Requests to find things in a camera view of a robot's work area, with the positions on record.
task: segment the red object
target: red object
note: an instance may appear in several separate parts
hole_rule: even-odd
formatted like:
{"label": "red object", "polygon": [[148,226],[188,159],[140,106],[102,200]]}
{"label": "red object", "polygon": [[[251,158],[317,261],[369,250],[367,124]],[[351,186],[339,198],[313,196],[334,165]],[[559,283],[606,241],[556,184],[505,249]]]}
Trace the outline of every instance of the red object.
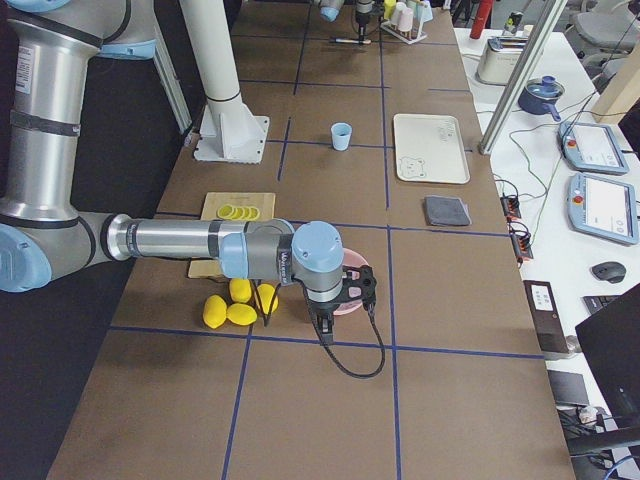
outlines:
{"label": "red object", "polygon": [[482,30],[484,30],[484,26],[487,24],[487,18],[489,18],[492,7],[493,0],[480,0],[480,5],[476,12],[476,19],[473,21],[473,26],[471,27],[471,35],[469,35],[471,38],[480,38]]}

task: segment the white tray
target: white tray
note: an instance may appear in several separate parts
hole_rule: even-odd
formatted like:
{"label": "white tray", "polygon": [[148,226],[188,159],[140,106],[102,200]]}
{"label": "white tray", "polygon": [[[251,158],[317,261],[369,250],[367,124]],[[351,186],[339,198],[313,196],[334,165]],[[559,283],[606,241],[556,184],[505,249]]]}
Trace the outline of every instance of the white tray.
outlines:
{"label": "white tray", "polygon": [[448,115],[393,117],[396,174],[407,182],[467,183],[469,167],[460,126]]}

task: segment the blue pot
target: blue pot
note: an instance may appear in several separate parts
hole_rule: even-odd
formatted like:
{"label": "blue pot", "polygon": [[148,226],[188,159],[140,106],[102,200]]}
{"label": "blue pot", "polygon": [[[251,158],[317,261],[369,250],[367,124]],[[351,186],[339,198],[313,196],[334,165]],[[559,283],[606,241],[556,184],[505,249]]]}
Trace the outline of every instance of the blue pot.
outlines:
{"label": "blue pot", "polygon": [[518,105],[525,112],[533,115],[551,114],[556,122],[560,121],[560,114],[556,109],[556,102],[564,93],[564,87],[551,76],[544,76],[529,80],[518,99]]}

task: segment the blue joint cap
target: blue joint cap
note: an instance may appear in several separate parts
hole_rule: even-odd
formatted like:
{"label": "blue joint cap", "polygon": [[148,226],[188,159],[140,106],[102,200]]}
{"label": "blue joint cap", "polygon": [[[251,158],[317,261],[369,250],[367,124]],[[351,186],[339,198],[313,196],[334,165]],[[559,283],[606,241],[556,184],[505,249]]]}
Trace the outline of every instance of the blue joint cap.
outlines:
{"label": "blue joint cap", "polygon": [[220,245],[220,267],[227,278],[247,278],[249,259],[244,233],[229,233]]}
{"label": "blue joint cap", "polygon": [[310,222],[293,234],[293,256],[307,270],[332,272],[342,266],[344,249],[340,233],[326,222]]}
{"label": "blue joint cap", "polygon": [[64,7],[71,0],[6,0],[10,7],[23,12],[43,13]]}
{"label": "blue joint cap", "polygon": [[335,21],[335,19],[338,18],[338,13],[340,13],[340,10],[333,7],[322,7],[320,9],[320,16],[327,22]]}
{"label": "blue joint cap", "polygon": [[20,293],[51,281],[51,264],[42,249],[20,230],[0,224],[0,290]]}
{"label": "blue joint cap", "polygon": [[156,40],[138,43],[109,43],[102,46],[98,57],[116,60],[149,60],[156,54]]}

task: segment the white desk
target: white desk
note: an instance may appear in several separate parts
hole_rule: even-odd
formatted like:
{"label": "white desk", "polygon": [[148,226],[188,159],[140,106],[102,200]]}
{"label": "white desk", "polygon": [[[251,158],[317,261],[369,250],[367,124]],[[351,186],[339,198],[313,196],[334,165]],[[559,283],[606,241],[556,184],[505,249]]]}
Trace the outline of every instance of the white desk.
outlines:
{"label": "white desk", "polygon": [[[486,128],[491,113],[498,103],[504,87],[485,85],[475,78],[478,59],[473,56],[482,54],[486,40],[499,35],[497,30],[485,30],[478,40],[469,38],[469,29],[455,29],[469,86],[474,96],[476,112],[481,127]],[[552,75],[564,85],[566,92],[558,100],[557,108],[563,119],[574,119],[584,100],[594,91],[593,85],[575,57],[569,43],[562,33],[552,33],[544,54],[534,71],[533,78]],[[593,105],[598,95],[594,95],[588,107]],[[592,122],[590,114],[580,116],[582,122]],[[506,126],[491,153],[491,166],[496,175],[513,182],[520,194],[540,195],[542,186],[527,172],[526,161],[516,145],[509,139],[509,133],[516,130],[528,130],[541,124],[554,124],[550,115],[536,116],[523,111],[511,113]],[[614,132],[622,149],[631,149],[617,126]],[[523,223],[533,232],[539,220],[539,227],[533,240],[534,260],[525,262],[520,270],[526,280],[540,280],[551,283],[557,303],[562,327],[566,335],[575,335],[575,326],[589,316],[582,301],[585,295],[622,294],[640,283],[640,245],[622,246],[616,243],[585,235],[572,230],[567,217],[566,198],[569,178],[576,172],[570,169],[560,158],[557,142],[557,126],[541,127],[533,132],[515,134],[531,159],[533,171],[548,184],[558,160],[558,169],[549,188],[546,205],[542,210],[543,199],[521,199]],[[640,163],[634,155],[627,155],[630,172],[615,177],[625,183],[631,183],[640,191]],[[505,186],[505,193],[514,193]],[[603,261],[615,260],[627,268],[626,278],[619,284],[610,284],[597,280],[590,267]],[[568,360],[547,362],[552,370],[575,372],[583,375],[589,400],[593,405],[606,406],[604,399],[593,379],[583,355]]]}

